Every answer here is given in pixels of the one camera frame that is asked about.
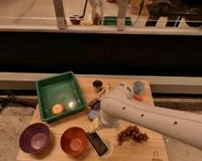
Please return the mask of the blue object under arm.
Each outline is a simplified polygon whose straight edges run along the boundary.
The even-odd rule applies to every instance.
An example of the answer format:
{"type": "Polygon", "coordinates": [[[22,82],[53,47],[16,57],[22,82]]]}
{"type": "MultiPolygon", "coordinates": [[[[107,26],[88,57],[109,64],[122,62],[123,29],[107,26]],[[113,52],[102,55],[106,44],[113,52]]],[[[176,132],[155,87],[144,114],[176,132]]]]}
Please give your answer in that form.
{"type": "Polygon", "coordinates": [[[88,119],[90,121],[93,121],[96,117],[98,116],[98,111],[96,110],[91,110],[88,114],[88,119]]]}

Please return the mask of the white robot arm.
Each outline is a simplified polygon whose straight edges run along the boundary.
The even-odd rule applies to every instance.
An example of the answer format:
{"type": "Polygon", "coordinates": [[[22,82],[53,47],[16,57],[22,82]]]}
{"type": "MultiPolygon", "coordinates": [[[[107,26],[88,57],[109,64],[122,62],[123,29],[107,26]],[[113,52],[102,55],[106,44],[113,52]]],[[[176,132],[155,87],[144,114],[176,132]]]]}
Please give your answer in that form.
{"type": "Polygon", "coordinates": [[[201,114],[148,106],[116,89],[102,98],[101,108],[103,121],[110,124],[118,120],[132,122],[202,150],[201,114]]]}

